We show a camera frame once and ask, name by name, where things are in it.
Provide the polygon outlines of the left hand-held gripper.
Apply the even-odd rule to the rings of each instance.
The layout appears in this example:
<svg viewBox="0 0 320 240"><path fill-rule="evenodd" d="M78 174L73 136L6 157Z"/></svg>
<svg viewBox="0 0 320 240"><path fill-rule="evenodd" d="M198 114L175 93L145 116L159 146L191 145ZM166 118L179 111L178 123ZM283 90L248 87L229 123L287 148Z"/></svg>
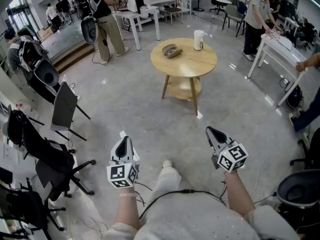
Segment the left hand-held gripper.
<svg viewBox="0 0 320 240"><path fill-rule="evenodd" d="M132 140L129 136L121 138L111 149L111 160L106 167L108 182L115 188L131 188L138 177L139 164Z"/></svg>

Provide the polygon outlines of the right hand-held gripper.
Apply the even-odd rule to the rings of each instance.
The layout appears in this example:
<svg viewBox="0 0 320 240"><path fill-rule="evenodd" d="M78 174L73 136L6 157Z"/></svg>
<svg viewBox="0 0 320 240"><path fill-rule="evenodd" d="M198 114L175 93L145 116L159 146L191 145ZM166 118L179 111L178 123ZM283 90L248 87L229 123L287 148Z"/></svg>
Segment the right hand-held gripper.
<svg viewBox="0 0 320 240"><path fill-rule="evenodd" d="M218 129L207 126L205 134L210 147L217 151L220 149L220 144L228 144L219 152L218 155L212 156L212 162L216 169L222 168L226 172L231 173L237 171L248 158L248 152L242 143L237 141L231 142L232 137Z"/></svg>

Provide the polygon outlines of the brown glasses case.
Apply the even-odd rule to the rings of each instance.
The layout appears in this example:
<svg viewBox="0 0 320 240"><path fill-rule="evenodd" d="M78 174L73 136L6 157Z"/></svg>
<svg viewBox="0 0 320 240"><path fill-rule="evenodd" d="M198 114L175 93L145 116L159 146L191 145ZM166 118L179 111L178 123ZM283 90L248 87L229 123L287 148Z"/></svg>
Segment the brown glasses case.
<svg viewBox="0 0 320 240"><path fill-rule="evenodd" d="M169 56L169 57L167 57L167 56L165 55L165 53L166 53L166 51L167 51L169 48L172 48L172 47L176 47L178 51L177 51L177 53L176 53L174 56ZM168 44L168 45L166 45L165 47L162 48L162 54L163 54L167 59L174 58L174 57L176 57L177 55L181 54L182 52L183 52L183 49L182 49L182 48L178 48L178 46L175 45L175 44Z"/></svg>

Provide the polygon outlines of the person's right forearm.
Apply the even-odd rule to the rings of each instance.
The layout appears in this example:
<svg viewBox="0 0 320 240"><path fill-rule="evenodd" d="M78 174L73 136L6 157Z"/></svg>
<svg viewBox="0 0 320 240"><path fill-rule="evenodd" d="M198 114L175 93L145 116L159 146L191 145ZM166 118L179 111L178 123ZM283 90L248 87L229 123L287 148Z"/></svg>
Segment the person's right forearm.
<svg viewBox="0 0 320 240"><path fill-rule="evenodd" d="M255 205L237 171L225 172L224 179L229 208L245 217L255 209Z"/></svg>

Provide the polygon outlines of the person's left forearm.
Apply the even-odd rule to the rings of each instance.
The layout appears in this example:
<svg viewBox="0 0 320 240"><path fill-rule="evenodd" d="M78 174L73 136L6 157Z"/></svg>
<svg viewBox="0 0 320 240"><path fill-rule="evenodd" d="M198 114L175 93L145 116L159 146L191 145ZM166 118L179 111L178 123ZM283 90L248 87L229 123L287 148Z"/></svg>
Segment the person's left forearm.
<svg viewBox="0 0 320 240"><path fill-rule="evenodd" d="M133 193L135 192L134 187L122 188L120 193ZM118 208L116 212L115 222L129 225L136 230L141 227L139 212L137 206L137 198L132 197L120 197L118 199Z"/></svg>

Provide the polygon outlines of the person's white trouser leg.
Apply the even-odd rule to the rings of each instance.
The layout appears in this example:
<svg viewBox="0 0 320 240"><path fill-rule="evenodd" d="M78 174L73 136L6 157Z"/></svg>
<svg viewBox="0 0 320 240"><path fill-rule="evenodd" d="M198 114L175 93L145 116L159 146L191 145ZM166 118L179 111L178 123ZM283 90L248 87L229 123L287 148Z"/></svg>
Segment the person's white trouser leg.
<svg viewBox="0 0 320 240"><path fill-rule="evenodd" d="M177 191L182 180L179 172L172 166L162 168L151 198L155 199L165 193Z"/></svg>

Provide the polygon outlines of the black office chair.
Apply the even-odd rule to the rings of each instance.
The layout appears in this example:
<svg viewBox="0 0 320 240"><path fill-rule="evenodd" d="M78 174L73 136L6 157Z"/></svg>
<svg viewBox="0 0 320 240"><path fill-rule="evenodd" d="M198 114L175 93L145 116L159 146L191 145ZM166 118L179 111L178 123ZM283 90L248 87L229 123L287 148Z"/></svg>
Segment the black office chair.
<svg viewBox="0 0 320 240"><path fill-rule="evenodd" d="M38 159L36 173L44 187L48 183L52 184L53 193L49 196L52 201L55 201L61 193L65 197L71 197L68 194L70 181L73 181L85 194L89 196L95 194L93 190L86 190L81 185L75 173L88 165L95 165L96 160L92 159L74 167L73 154L76 152L74 149L67 149L65 144L41 137L21 110L12 109L9 105L7 111L8 121L3 132L13 144L26 149L26 156L30 155Z"/></svg>
<svg viewBox="0 0 320 240"><path fill-rule="evenodd" d="M9 212L8 215L1 216L1 219L31 224L34 226L33 231L42 230L46 237L49 237L48 221L60 232L65 230L52 216L54 212L65 212L65 207L49 208L48 201L43 201L35 191L11 190L0 184L0 193L5 195L5 204Z"/></svg>
<svg viewBox="0 0 320 240"><path fill-rule="evenodd" d="M303 139L298 140L298 145L302 145L305 157L291 160L289 165L293 166L294 163L303 162L304 169L320 169L320 131L316 131L311 139L309 149Z"/></svg>

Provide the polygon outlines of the person's white top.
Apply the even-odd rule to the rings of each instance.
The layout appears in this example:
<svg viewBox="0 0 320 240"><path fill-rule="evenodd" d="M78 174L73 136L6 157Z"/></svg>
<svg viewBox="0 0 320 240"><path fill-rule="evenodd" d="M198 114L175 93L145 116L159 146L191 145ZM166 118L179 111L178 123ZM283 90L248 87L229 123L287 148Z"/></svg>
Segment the person's white top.
<svg viewBox="0 0 320 240"><path fill-rule="evenodd" d="M300 240L270 206L241 216L206 193L172 193L144 214L139 230L117 222L103 240Z"/></svg>

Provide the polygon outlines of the round wooden side table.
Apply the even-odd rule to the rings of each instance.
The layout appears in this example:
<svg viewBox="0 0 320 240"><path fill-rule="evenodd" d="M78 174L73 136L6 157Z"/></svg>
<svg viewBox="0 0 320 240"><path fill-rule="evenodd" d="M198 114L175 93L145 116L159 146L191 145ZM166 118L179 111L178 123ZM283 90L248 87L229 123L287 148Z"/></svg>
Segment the round wooden side table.
<svg viewBox="0 0 320 240"><path fill-rule="evenodd" d="M173 45L182 52L167 58L164 55L165 49ZM201 50L195 50L192 38L172 38L156 45L150 60L165 75L161 98L164 99L166 91L169 91L171 96L179 100L192 101L194 114L198 117L197 96L202 91L200 77L215 69L218 62L216 52L208 44L203 44Z"/></svg>

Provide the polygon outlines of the black bag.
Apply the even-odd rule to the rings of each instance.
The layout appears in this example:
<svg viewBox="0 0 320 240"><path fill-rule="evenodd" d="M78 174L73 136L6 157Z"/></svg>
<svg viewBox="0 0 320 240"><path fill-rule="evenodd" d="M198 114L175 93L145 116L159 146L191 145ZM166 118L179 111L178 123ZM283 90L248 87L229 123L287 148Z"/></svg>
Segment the black bag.
<svg viewBox="0 0 320 240"><path fill-rule="evenodd" d="M286 98L286 103L291 109L296 109L300 106L300 103L303 100L303 93L299 85L297 85L293 91Z"/></svg>

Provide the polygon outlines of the grey rounded shell seat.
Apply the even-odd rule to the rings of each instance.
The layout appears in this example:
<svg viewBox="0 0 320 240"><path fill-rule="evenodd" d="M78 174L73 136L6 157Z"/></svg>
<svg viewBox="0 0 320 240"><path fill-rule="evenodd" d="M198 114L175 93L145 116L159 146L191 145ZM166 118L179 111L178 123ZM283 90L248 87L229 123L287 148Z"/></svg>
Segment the grey rounded shell seat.
<svg viewBox="0 0 320 240"><path fill-rule="evenodd" d="M278 186L278 199L291 207L311 208L320 202L320 169L297 171Z"/></svg>

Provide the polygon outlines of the white lidded paper cup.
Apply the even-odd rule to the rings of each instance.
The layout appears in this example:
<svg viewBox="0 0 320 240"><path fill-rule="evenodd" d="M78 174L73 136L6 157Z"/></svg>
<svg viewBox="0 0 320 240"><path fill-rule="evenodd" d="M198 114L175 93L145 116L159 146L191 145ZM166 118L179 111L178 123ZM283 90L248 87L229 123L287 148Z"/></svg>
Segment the white lidded paper cup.
<svg viewBox="0 0 320 240"><path fill-rule="evenodd" d="M195 30L194 31L194 49L196 51L201 51L200 42L203 42L204 31L203 30Z"/></svg>

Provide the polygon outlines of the long white table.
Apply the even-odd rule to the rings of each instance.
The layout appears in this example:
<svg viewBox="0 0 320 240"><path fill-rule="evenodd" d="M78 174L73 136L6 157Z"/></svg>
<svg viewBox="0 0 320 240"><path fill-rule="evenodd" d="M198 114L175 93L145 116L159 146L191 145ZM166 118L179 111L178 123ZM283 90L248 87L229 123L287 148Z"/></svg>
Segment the long white table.
<svg viewBox="0 0 320 240"><path fill-rule="evenodd" d="M289 84L289 87L285 88L285 95L277 103L277 106L281 106L283 102L289 97L293 90L300 83L302 78L306 75L308 70L298 72L296 70L296 64L306 60L306 57L298 51L295 47L290 50L282 45L275 37L268 34L261 35L261 43L257 50L257 55L252 63L247 78L249 79L256 66L261 67L265 60L265 57L269 56L276 63L278 63L293 79Z"/></svg>

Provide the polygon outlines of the wooden floor step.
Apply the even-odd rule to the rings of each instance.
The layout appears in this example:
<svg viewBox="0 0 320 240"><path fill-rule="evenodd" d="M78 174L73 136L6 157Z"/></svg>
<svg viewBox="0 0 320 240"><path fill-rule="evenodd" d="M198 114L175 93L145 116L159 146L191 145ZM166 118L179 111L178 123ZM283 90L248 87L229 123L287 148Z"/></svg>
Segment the wooden floor step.
<svg viewBox="0 0 320 240"><path fill-rule="evenodd" d="M85 41L82 41L55 57L52 63L56 71L60 75L75 63L92 54L94 51L94 45L90 45Z"/></svg>

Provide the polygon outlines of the grey rounded backpack shell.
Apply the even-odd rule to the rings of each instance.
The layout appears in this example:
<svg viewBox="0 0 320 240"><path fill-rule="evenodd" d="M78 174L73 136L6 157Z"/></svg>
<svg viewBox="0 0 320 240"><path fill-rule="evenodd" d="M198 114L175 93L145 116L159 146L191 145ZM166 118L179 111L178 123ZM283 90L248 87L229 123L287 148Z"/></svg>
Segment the grey rounded backpack shell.
<svg viewBox="0 0 320 240"><path fill-rule="evenodd" d="M51 62L41 59L35 64L34 75L45 85L54 87L59 82L59 74Z"/></svg>
<svg viewBox="0 0 320 240"><path fill-rule="evenodd" d="M96 28L98 21L92 17L87 16L81 21L81 31L85 42L89 45L94 45L96 43Z"/></svg>

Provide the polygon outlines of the pile of pink white packets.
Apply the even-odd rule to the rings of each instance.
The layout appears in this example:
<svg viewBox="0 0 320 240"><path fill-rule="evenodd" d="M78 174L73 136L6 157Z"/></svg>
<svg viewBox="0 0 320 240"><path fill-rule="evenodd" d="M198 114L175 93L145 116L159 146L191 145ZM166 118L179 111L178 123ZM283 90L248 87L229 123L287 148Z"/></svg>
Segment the pile of pink white packets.
<svg viewBox="0 0 320 240"><path fill-rule="evenodd" d="M270 39L275 39L275 40L279 40L282 36L283 32L276 30L276 29L271 29L270 32L266 32L266 35L270 38Z"/></svg>

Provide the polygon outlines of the white desk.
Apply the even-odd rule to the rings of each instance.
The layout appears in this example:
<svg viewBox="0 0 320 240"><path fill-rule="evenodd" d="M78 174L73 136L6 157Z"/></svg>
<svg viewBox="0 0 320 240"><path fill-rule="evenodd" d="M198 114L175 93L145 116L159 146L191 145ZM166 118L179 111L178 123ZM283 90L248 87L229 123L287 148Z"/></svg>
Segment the white desk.
<svg viewBox="0 0 320 240"><path fill-rule="evenodd" d="M137 12L132 12L132 11L117 11L113 14L113 17L114 19L116 20L116 23L117 23L117 26L118 26L118 29L120 31L120 36L121 36L121 39L124 41L125 38L123 37L122 35L122 32L121 32L121 27L118 23L118 19L117 17L120 17L120 18L125 18L125 19L129 19L129 23L130 23L130 29L131 29L131 32L133 34L133 37L134 37L134 41L135 41L135 45L136 45L136 49L138 51L141 50L141 46L140 46L140 41L139 41L139 37L138 37L138 33L137 33L137 28L136 28L136 25L138 26L139 28L139 31L142 32L143 29L142 29L142 24L143 23L147 23L147 22L150 22L150 21L154 21L154 25L155 25L155 35L156 35L156 40L157 41L160 41L161 40L161 34L160 34L160 26L159 26L159 17L158 17L158 13L159 13L159 9L157 6L153 6L153 5L146 5L146 6L143 6L141 9L140 9L140 13L137 13ZM144 16L146 14L151 14L152 17L149 18L147 21L143 22L143 21L140 21L140 16Z"/></svg>

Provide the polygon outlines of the small round white table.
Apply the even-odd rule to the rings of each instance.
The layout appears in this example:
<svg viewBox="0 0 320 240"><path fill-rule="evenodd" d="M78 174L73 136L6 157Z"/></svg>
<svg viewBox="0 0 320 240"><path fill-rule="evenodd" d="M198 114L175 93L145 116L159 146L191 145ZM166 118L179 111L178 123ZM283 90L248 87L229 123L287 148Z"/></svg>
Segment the small round white table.
<svg viewBox="0 0 320 240"><path fill-rule="evenodd" d="M229 0L215 0L215 1L217 1L217 8L216 8L217 15L219 14L219 12L225 12L225 10L223 9L224 6L232 4L232 2Z"/></svg>

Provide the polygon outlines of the cardboard box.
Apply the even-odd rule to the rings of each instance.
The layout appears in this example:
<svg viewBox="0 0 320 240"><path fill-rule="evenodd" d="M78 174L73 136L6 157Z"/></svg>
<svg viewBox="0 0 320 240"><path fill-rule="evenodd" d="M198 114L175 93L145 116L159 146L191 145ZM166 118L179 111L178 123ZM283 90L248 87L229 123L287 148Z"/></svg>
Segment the cardboard box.
<svg viewBox="0 0 320 240"><path fill-rule="evenodd" d="M44 41L45 39L47 39L53 34L54 34L54 29L52 28L51 25L48 25L47 27L44 27L37 32L37 35L41 41Z"/></svg>

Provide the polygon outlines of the wooden frame stool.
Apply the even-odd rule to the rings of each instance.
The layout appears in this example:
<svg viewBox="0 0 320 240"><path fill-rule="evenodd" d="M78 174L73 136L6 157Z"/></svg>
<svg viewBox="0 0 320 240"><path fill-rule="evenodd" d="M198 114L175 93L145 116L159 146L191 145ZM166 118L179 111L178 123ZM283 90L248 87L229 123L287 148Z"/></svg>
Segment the wooden frame stool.
<svg viewBox="0 0 320 240"><path fill-rule="evenodd" d="M178 16L181 17L180 21L183 23L183 12L178 7L164 7L164 19L167 22L168 17L170 18L170 25L173 25L173 18L177 18Z"/></svg>

